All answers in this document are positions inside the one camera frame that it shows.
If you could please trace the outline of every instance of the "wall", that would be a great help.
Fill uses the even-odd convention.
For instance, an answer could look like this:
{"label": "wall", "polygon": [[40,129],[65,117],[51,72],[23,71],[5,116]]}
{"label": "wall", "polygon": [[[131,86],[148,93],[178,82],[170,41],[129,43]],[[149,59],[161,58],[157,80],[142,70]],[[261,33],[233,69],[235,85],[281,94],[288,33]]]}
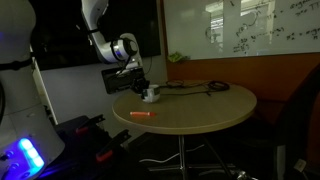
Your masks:
{"label": "wall", "polygon": [[[159,22],[161,22],[161,15],[159,14],[158,17]],[[162,34],[160,24],[162,55],[143,59],[145,72],[148,71],[151,65],[150,72],[146,75],[146,78],[151,82],[165,82],[167,80]],[[47,99],[51,103],[52,110],[59,123],[81,115],[94,117],[103,114],[106,118],[104,127],[111,136],[114,136],[126,127],[115,119],[112,112],[114,100],[123,92],[107,94],[101,76],[102,70],[113,67],[116,67],[116,65],[93,64],[46,70],[41,71],[40,76],[35,75],[35,77],[38,79],[42,94],[47,95]],[[129,134],[133,136],[131,140],[142,133],[134,129],[129,130]]]}
{"label": "wall", "polygon": [[[220,80],[250,89],[259,100],[257,110],[273,123],[283,103],[320,63],[320,53],[166,62],[168,80]],[[310,124],[307,149],[308,161],[314,164],[320,164],[319,114],[320,110],[316,108]]]}

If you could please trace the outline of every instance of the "orange marker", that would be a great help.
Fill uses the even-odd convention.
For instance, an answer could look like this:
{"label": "orange marker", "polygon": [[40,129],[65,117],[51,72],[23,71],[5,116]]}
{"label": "orange marker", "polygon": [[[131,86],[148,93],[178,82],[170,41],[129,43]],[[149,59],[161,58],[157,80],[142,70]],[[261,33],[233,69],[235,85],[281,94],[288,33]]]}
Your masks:
{"label": "orange marker", "polygon": [[154,112],[130,112],[131,116],[155,116]]}

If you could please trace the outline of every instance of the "cable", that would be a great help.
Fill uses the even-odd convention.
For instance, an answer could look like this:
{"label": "cable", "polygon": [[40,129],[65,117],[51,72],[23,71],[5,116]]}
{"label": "cable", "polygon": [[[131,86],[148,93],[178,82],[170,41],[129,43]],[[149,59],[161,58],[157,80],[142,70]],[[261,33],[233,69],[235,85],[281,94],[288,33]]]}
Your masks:
{"label": "cable", "polygon": [[306,174],[304,171],[302,171],[302,175],[303,175],[303,177],[304,177],[305,180],[309,180],[307,174]]}
{"label": "cable", "polygon": [[6,106],[5,93],[4,93],[2,83],[0,82],[0,126],[2,123],[3,115],[4,115],[5,106]]}
{"label": "cable", "polygon": [[[196,148],[194,148],[194,149],[188,149],[188,150],[186,150],[186,151],[187,151],[187,152],[192,152],[192,151],[195,151],[195,150],[197,150],[197,149],[199,149],[199,148],[202,148],[202,147],[204,147],[204,144],[202,144],[202,145],[200,145],[200,146],[198,146],[198,147],[196,147]],[[171,159],[179,156],[179,154],[180,154],[180,153],[174,154],[173,156],[169,157],[168,159],[165,159],[165,160],[162,160],[162,161],[161,161],[161,160],[155,160],[155,159],[142,159],[142,160],[140,160],[139,162],[165,163],[165,162],[168,162],[168,161],[170,161]]]}
{"label": "cable", "polygon": [[222,81],[207,81],[203,83],[193,83],[184,85],[183,80],[173,80],[173,81],[167,81],[166,88],[176,88],[176,89],[186,89],[186,88],[193,88],[197,86],[203,86],[205,87],[205,91],[197,91],[197,92],[191,92],[191,93],[175,93],[175,94],[162,94],[162,95],[176,95],[176,96],[185,96],[185,95],[192,95],[192,94],[200,94],[205,93],[208,96],[211,96],[211,92],[219,92],[219,91],[226,91],[230,89],[229,84],[222,82]]}
{"label": "cable", "polygon": [[152,56],[151,56],[151,60],[150,60],[149,69],[148,69],[148,71],[147,71],[144,75],[147,75],[147,74],[150,72],[151,67],[152,67]]}
{"label": "cable", "polygon": [[129,64],[130,59],[131,59],[131,56],[128,57],[126,63],[123,65],[123,67],[120,70],[120,72],[118,73],[118,75],[121,75],[121,73],[126,69],[127,65]]}

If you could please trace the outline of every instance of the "whiteboard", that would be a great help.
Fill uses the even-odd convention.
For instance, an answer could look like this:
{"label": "whiteboard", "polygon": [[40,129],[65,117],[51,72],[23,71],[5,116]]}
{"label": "whiteboard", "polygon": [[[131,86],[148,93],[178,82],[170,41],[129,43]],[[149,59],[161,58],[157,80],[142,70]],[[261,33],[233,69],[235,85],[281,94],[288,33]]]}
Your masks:
{"label": "whiteboard", "polygon": [[169,55],[320,52],[320,0],[163,0]]}

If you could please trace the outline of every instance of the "blue light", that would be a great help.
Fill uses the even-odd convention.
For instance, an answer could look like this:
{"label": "blue light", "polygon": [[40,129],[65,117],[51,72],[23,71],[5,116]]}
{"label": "blue light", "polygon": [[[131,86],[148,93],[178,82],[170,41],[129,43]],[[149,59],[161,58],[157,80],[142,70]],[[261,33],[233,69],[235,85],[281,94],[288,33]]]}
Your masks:
{"label": "blue light", "polygon": [[21,146],[23,147],[24,150],[28,150],[28,149],[33,148],[33,145],[29,141],[29,139],[25,139],[25,138],[21,139],[20,140],[20,144],[21,144]]}
{"label": "blue light", "polygon": [[32,160],[33,160],[33,163],[39,168],[41,168],[44,165],[44,162],[40,156],[38,156]]}
{"label": "blue light", "polygon": [[34,158],[36,158],[36,157],[39,156],[37,150],[34,149],[34,148],[29,149],[29,150],[27,151],[27,153],[28,153],[29,157],[32,158],[32,159],[34,159]]}

